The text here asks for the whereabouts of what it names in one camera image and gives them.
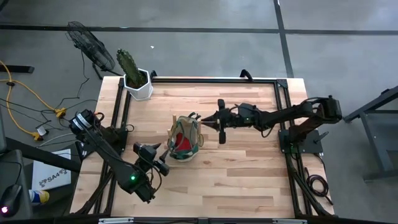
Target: black fan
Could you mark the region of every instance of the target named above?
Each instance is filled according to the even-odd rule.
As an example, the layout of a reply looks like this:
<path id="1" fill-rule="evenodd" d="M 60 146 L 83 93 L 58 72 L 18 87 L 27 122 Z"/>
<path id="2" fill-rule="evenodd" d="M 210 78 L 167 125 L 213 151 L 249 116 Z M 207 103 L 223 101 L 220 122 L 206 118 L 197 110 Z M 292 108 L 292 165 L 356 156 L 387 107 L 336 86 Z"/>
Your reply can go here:
<path id="1" fill-rule="evenodd" d="M 77 21 L 68 22 L 68 34 L 75 47 L 80 49 L 93 62 L 93 68 L 100 80 L 103 78 L 96 66 L 104 72 L 111 72 L 121 76 L 112 71 L 114 60 L 105 49 L 104 43 L 99 41 L 83 24 Z"/>

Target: red fabric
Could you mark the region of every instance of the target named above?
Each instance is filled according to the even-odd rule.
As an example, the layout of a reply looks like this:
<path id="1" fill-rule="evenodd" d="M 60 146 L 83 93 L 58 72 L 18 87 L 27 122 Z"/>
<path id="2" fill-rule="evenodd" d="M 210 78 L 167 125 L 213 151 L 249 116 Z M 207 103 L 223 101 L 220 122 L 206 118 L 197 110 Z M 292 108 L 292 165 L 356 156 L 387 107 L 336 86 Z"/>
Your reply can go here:
<path id="1" fill-rule="evenodd" d="M 178 147 L 175 149 L 175 152 L 178 151 L 184 151 L 184 150 L 191 150 L 191 145 L 189 143 L 189 140 L 185 138 L 182 133 L 177 134 L 175 137 L 175 147 Z"/>

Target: computer mouse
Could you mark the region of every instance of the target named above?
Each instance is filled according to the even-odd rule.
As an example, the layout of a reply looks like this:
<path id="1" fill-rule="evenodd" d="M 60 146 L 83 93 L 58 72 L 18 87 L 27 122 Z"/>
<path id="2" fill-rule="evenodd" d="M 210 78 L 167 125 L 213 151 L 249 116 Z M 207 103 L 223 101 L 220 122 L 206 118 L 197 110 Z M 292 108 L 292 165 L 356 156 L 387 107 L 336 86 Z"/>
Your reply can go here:
<path id="1" fill-rule="evenodd" d="M 21 194 L 22 186 L 18 184 L 6 188 L 0 198 L 0 214 L 3 217 L 11 217 L 18 212 Z"/>

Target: cactus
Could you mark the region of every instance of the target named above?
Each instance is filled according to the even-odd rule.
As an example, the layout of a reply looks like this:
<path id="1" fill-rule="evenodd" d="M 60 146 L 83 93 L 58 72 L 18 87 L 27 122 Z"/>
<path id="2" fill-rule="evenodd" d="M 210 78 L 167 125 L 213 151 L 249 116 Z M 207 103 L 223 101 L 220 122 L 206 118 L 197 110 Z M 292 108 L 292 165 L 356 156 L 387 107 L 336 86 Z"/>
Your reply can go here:
<path id="1" fill-rule="evenodd" d="M 120 67 L 126 74 L 126 83 L 131 88 L 138 89 L 147 83 L 147 76 L 138 70 L 136 63 L 127 50 L 119 49 L 117 58 Z"/>

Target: potted cactus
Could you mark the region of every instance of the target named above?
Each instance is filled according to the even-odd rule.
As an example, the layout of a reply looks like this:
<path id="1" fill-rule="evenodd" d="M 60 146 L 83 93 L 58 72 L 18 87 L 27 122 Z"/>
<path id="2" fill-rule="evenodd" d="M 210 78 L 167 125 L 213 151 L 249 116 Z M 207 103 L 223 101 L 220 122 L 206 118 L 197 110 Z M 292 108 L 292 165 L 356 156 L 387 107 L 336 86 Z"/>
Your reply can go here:
<path id="1" fill-rule="evenodd" d="M 137 101 L 149 100 L 154 87 L 150 82 L 149 72 L 137 68 L 128 51 L 119 49 L 117 59 L 124 71 L 124 87 Z"/>

